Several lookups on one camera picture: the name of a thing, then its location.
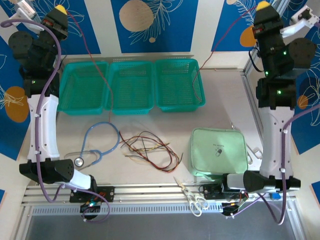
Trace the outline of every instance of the orange circle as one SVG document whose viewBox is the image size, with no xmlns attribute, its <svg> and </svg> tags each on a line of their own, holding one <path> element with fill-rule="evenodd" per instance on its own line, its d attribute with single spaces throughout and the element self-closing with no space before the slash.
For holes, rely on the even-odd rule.
<svg viewBox="0 0 320 240">
<path fill-rule="evenodd" d="M 29 106 L 25 90 L 19 86 L 10 87 L 4 94 L 5 112 L 8 117 L 16 122 L 23 123 L 29 115 Z"/>
<path fill-rule="evenodd" d="M 243 47 L 254 47 L 256 45 L 256 40 L 254 37 L 254 33 L 252 32 L 252 28 L 254 26 L 247 27 L 240 36 L 240 44 Z"/>
<path fill-rule="evenodd" d="M 298 98 L 297 105 L 300 109 L 306 109 L 308 107 L 308 98 L 305 95 L 301 95 Z"/>
</svg>

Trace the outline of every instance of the scissors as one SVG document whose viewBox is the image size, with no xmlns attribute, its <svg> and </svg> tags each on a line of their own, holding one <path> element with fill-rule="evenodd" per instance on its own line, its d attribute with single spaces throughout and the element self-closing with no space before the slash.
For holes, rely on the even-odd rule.
<svg viewBox="0 0 320 240">
<path fill-rule="evenodd" d="M 176 179 L 175 177 L 173 177 L 173 178 L 176 181 L 176 183 L 178 184 L 178 186 L 182 189 L 183 194 L 188 199 L 190 210 L 191 210 L 192 214 L 195 215 L 196 217 L 200 217 L 202 214 L 202 210 L 206 210 L 209 208 L 208 201 L 204 197 L 202 197 L 198 194 L 192 193 L 178 179 Z"/>
</svg>

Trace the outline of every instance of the scissor handle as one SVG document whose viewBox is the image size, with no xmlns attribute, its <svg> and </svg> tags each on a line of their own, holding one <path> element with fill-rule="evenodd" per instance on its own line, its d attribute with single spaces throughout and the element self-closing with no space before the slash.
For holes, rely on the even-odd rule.
<svg viewBox="0 0 320 240">
<path fill-rule="evenodd" d="M 202 209 L 199 202 L 195 201 L 195 197 L 193 195 L 187 195 L 186 197 L 188 198 L 190 211 L 192 212 L 192 214 L 196 217 L 200 217 L 202 214 Z"/>
<path fill-rule="evenodd" d="M 202 196 L 199 196 L 199 195 L 195 196 L 195 202 L 198 203 L 201 206 L 201 208 L 204 210 L 207 210 L 210 207 L 208 201 Z"/>
</svg>

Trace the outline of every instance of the teal plastic basket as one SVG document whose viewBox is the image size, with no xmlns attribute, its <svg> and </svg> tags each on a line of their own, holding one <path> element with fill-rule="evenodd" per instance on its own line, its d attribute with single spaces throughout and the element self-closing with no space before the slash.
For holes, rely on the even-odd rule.
<svg viewBox="0 0 320 240">
<path fill-rule="evenodd" d="M 114 62 L 108 80 L 113 92 L 112 112 L 117 115 L 148 114 L 154 107 L 154 64 L 149 61 Z M 105 109 L 111 109 L 107 90 Z"/>
<path fill-rule="evenodd" d="M 205 105 L 205 93 L 195 59 L 163 59 L 155 62 L 156 104 L 163 112 L 192 112 Z"/>
<path fill-rule="evenodd" d="M 109 64 L 96 62 L 107 78 Z M 103 111 L 106 83 L 91 61 L 65 66 L 59 89 L 58 111 L 69 115 L 98 115 Z"/>
</svg>

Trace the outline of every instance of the stethoscope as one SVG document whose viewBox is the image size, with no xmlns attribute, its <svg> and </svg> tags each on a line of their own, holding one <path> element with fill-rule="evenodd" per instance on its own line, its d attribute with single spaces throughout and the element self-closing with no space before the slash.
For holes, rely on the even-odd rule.
<svg viewBox="0 0 320 240">
<path fill-rule="evenodd" d="M 113 127 L 113 129 L 114 129 L 115 132 L 117 133 L 117 141 L 116 141 L 116 144 L 115 144 L 111 149 L 109 149 L 109 150 L 107 150 L 107 151 L 104 151 L 104 152 L 101 152 L 101 151 L 98 150 L 98 149 L 92 149 L 92 150 L 86 150 L 86 151 L 85 151 L 86 141 L 87 141 L 87 137 L 88 137 L 90 131 L 91 131 L 92 129 L 94 129 L 95 127 L 97 127 L 97 126 L 104 125 L 104 124 L 107 124 L 107 125 L 110 125 L 111 127 Z M 119 145 L 119 142 L 120 142 L 120 134 L 119 134 L 119 131 L 118 131 L 118 129 L 117 129 L 117 127 L 116 127 L 115 125 L 113 125 L 111 122 L 108 122 L 108 121 L 98 122 L 98 123 L 92 125 L 92 126 L 86 131 L 86 133 L 85 133 L 85 135 L 84 135 L 84 139 L 83 139 L 81 151 L 70 152 L 70 153 L 66 154 L 66 155 L 64 156 L 64 158 L 67 158 L 68 156 L 71 156 L 71 155 L 78 155 L 78 154 L 79 154 L 79 157 L 77 157 L 77 158 L 74 160 L 74 165 L 80 168 L 80 167 L 82 167 L 82 166 L 84 165 L 84 163 L 85 163 L 85 161 L 84 161 L 84 159 L 83 159 L 83 155 L 84 155 L 84 154 L 95 154 L 96 160 L 93 161 L 92 163 L 90 163 L 89 165 L 80 168 L 80 169 L 79 169 L 79 171 L 80 171 L 80 170 L 83 170 L 83 169 L 85 169 L 85 168 L 87 168 L 87 167 L 89 167 L 89 166 L 92 166 L 92 165 L 95 165 L 95 164 L 99 163 L 99 162 L 102 160 L 103 156 L 111 153 L 112 151 L 114 151 L 114 150 L 117 148 L 117 146 Z"/>
</svg>

